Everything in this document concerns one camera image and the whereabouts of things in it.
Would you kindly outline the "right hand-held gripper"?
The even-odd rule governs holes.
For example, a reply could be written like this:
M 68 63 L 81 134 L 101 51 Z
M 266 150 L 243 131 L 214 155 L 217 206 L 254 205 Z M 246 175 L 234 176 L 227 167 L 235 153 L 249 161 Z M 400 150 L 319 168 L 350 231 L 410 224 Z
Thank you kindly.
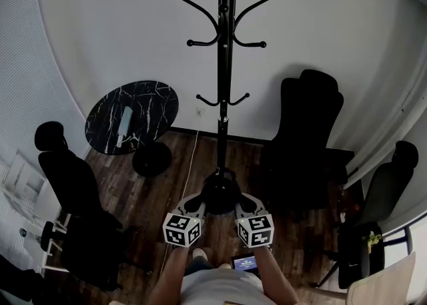
M 274 238 L 274 223 L 261 200 L 241 194 L 235 204 L 237 234 L 248 248 L 269 246 Z

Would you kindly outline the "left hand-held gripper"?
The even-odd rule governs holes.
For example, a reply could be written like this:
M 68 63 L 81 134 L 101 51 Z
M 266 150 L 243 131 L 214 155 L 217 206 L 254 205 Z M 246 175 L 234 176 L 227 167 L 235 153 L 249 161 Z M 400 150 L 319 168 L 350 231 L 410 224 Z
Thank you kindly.
M 199 218 L 167 213 L 162 226 L 163 237 L 167 244 L 188 248 L 201 236 L 206 203 L 201 194 L 192 194 L 178 203 L 178 210 L 182 214 L 199 214 Z

